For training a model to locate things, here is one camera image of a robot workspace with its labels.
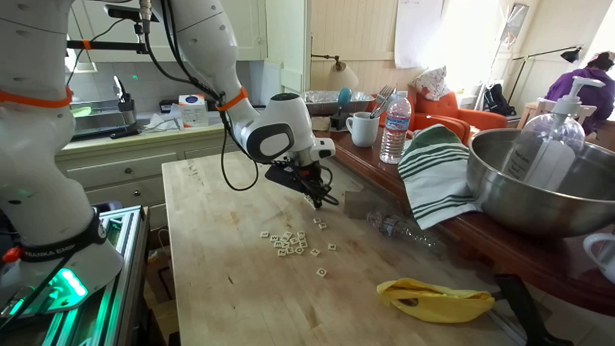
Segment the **purple shirt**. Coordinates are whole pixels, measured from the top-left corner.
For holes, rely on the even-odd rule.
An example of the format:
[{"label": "purple shirt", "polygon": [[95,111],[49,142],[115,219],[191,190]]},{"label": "purple shirt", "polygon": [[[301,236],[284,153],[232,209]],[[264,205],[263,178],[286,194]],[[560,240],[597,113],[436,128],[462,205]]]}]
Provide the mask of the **purple shirt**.
[{"label": "purple shirt", "polygon": [[574,75],[603,80],[601,88],[582,86],[578,92],[578,98],[584,105],[595,105],[595,111],[591,113],[591,117],[587,117],[582,123],[584,132],[589,134],[589,132],[595,132],[597,127],[605,123],[612,111],[615,80],[605,71],[595,67],[574,69],[574,71],[562,73],[549,86],[549,92],[545,94],[545,98],[559,100],[560,96],[568,94],[572,88]]}]

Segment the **white mug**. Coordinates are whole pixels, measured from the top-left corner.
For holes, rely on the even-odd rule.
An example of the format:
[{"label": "white mug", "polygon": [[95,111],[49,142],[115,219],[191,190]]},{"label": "white mug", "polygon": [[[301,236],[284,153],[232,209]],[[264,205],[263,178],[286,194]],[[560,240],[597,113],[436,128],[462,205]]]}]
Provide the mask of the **white mug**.
[{"label": "white mug", "polygon": [[349,130],[349,138],[355,146],[370,146],[378,134],[378,117],[370,111],[351,113],[351,117],[345,117],[345,128]]},{"label": "white mug", "polygon": [[593,232],[582,240],[584,252],[599,267],[603,277],[615,282],[615,234]]}]

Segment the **wooden table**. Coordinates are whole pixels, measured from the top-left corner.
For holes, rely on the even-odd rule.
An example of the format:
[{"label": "wooden table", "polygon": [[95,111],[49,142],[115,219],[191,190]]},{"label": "wooden table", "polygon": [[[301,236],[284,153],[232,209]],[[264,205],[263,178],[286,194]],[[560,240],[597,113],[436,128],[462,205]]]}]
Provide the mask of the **wooden table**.
[{"label": "wooden table", "polygon": [[[226,153],[224,163],[234,184],[253,178],[241,153]],[[345,190],[366,188],[347,169],[326,165],[341,203]],[[380,303],[374,286],[399,277],[493,286],[453,257],[380,236],[364,219],[343,215],[343,205],[313,211],[301,194],[264,178],[232,192],[218,155],[163,163],[163,186],[182,344],[510,344],[487,317],[428,325]],[[278,257],[261,230],[301,230],[322,253]],[[314,275],[318,267],[328,271],[324,278]]]},{"label": "wooden table", "polygon": [[[376,155],[378,142],[372,148],[355,148],[345,132],[336,132],[332,138],[339,163],[407,205],[395,165],[380,163]],[[441,225],[457,234],[464,246],[485,255],[497,273],[514,273],[524,282],[564,301],[615,315],[615,284],[582,252],[582,236],[537,242],[509,232],[484,213],[459,215]]]}]

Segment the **striped dish towel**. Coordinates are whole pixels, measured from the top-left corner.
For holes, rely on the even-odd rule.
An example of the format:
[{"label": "striped dish towel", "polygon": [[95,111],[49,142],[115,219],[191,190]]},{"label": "striped dish towel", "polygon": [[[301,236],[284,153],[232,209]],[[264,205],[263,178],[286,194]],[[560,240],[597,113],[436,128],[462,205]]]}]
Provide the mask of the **striped dish towel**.
[{"label": "striped dish towel", "polygon": [[420,130],[403,148],[397,171],[422,230],[478,209],[464,186],[466,155],[466,148],[441,125]]}]

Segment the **stainless steel bowl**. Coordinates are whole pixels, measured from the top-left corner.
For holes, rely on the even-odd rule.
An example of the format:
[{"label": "stainless steel bowl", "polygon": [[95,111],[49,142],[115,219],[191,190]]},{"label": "stainless steel bowl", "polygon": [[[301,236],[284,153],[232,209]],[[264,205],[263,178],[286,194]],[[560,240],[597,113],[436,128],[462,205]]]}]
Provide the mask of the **stainless steel bowl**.
[{"label": "stainless steel bowl", "polygon": [[503,175],[520,130],[482,130],[470,142],[466,184],[485,215],[530,236],[562,238],[615,221],[615,153],[593,144],[580,152],[557,190]]}]

